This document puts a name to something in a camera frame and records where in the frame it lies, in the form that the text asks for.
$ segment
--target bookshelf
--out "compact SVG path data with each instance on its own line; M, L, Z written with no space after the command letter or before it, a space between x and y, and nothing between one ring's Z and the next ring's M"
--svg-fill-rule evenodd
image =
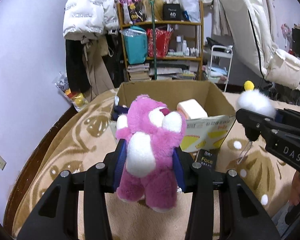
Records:
M123 30L125 28L129 28L132 26L132 24L125 24L124 23L124 17L123 17L123 10L122 6L120 3L117 3L117 8L118 8L118 17L119 17L119 25L120 25L120 30ZM194 27L195 28L195 43L196 47L199 49L199 57L172 57L172 56L165 56L163 58L157 58L157 60L190 60L190 61L197 61L198 62L198 70L197 70L197 75L196 79L201 80L202 76L202 61L203 61L203 46L204 46L204 40L203 40L203 3L199 2L199 8L200 8L200 18L201 22L200 23L194 23L194 22L188 22L188 21L156 21L154 24L157 25L188 25L189 27ZM152 28L152 22L139 22L134 24L136 26L149 26L149 28ZM121 39L122 39L122 47L123 47L123 56L124 56L124 62L125 62L125 68L127 71L127 76L129 78L128 74L128 58L125 50L125 45L124 45L124 38L123 34L121 34ZM146 60L153 60L153 57L147 57Z

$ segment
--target teal bag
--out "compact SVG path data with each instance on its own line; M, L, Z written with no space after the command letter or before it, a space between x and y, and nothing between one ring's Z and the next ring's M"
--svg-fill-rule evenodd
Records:
M143 34L129 37L124 36L124 45L126 47L129 64L141 64L146 60L148 55L148 37L144 29L138 26L130 27L132 30L142 31Z

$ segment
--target white dot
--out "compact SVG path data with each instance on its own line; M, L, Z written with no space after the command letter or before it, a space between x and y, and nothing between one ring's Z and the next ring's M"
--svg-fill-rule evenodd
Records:
M267 204L268 204L268 196L267 196L266 194L264 194L264 195L262 196L260 202L261 202L261 204L262 204L263 206L267 205Z
M234 141L233 147L236 148L237 150L240 150L242 148L242 144L239 141Z
M240 171L240 176L243 177L243 178L247 177L247 171L244 170L244 169L242 169L242 170Z

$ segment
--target white pom-pom toy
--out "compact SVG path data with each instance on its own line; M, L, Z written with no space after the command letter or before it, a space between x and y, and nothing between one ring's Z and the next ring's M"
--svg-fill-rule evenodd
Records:
M276 115L275 108L271 101L259 90L247 90L243 92L237 100L237 110L240 108L274 118Z

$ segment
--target wooden baseboard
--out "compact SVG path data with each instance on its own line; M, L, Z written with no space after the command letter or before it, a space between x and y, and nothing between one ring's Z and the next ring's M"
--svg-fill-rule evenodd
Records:
M23 167L19 177L17 178L16 184L8 199L4 218L3 228L8 234L12 234L13 220L16 215L17 209L20 202L30 187L34 176L37 174L41 162L57 133L60 129L77 113L73 106L71 106L53 125L49 132L44 136L39 145L36 147L26 165Z

